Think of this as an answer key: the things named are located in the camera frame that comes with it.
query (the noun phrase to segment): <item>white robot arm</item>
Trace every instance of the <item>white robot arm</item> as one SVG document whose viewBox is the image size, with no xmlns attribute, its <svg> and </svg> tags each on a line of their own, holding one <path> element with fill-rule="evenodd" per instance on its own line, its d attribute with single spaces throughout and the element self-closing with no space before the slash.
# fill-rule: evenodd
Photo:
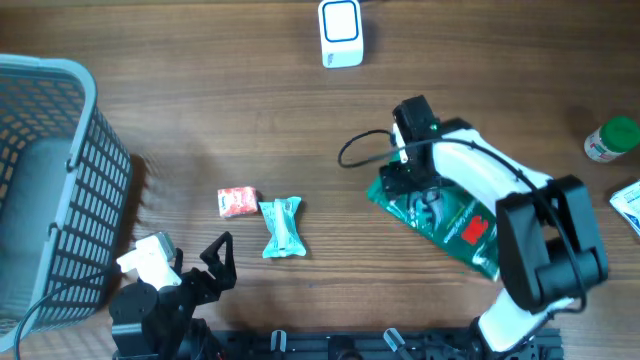
<svg viewBox="0 0 640 360">
<path fill-rule="evenodd" d="M 553 314 L 574 311 L 563 309 L 606 280 L 604 246 L 586 187 L 577 178 L 555 180 L 517 163 L 460 119 L 440 123 L 422 96 L 405 100 L 393 115 L 392 141 L 402 150 L 400 161 L 380 169 L 388 196 L 446 180 L 496 215 L 505 289 L 473 323 L 486 352 L 513 351 Z M 547 224 L 558 228 L 558 238 L 543 237 Z"/>
</svg>

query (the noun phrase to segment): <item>red label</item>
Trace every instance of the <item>red label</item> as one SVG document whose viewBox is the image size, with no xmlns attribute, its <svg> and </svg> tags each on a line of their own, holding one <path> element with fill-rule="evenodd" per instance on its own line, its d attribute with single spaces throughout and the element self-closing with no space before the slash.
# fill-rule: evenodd
<svg viewBox="0 0 640 360">
<path fill-rule="evenodd" d="M 478 239 L 482 237 L 485 231 L 489 228 L 489 222 L 483 220 L 482 216 L 476 215 L 471 219 L 471 222 L 466 229 L 462 232 L 462 240 L 468 242 L 471 245 L 475 245 Z"/>
</svg>

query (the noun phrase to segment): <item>gray plastic basket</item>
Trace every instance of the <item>gray plastic basket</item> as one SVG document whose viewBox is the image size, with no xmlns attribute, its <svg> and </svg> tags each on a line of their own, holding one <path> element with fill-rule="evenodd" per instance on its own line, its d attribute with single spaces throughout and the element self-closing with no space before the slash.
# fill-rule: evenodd
<svg viewBox="0 0 640 360">
<path fill-rule="evenodd" d="M 0 351 L 42 296 L 111 265 L 132 169 L 96 96 L 78 63 L 0 55 Z M 107 281 L 54 296 L 23 336 L 87 318 Z"/>
</svg>

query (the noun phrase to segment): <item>red candy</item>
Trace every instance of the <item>red candy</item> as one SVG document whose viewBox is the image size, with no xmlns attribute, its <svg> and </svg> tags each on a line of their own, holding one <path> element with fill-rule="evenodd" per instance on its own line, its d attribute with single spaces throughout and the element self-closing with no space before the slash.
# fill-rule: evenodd
<svg viewBox="0 0 640 360">
<path fill-rule="evenodd" d="M 251 186 L 218 190 L 220 217 L 252 214 L 258 211 L 258 196 Z"/>
</svg>

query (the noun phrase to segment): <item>wooden table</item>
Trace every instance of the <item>wooden table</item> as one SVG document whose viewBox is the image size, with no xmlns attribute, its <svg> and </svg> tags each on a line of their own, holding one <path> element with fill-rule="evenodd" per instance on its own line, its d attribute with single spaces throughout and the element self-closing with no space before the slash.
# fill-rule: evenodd
<svg viewBox="0 0 640 360">
<path fill-rule="evenodd" d="M 237 286 L 196 312 L 213 329 L 465 326 L 491 304 L 499 284 L 366 200 L 377 166 L 336 164 L 351 136 L 388 128 L 396 104 L 424 94 L 440 117 L 468 120 L 523 164 L 588 185 L 609 281 L 590 292 L 585 314 L 552 326 L 570 359 L 635 359 L 640 243 L 607 200 L 640 174 L 640 154 L 601 165 L 583 141 L 612 115 L 640 115 L 639 11 L 586 1 L 364 3 L 364 63 L 328 71 L 315 3 L 4 9 L 0 51 L 71 58 L 93 73 L 100 108 L 138 156 L 132 196 L 142 202 L 128 211 L 125 237 L 167 230 L 186 266 L 203 268 L 198 254 L 234 235 Z M 384 150 L 372 139 L 350 156 Z M 217 189 L 241 185 L 268 200 L 302 196 L 307 257 L 262 259 L 270 235 L 260 215 L 218 217 Z M 103 311 L 30 336 L 23 357 L 110 359 L 110 331 Z"/>
</svg>

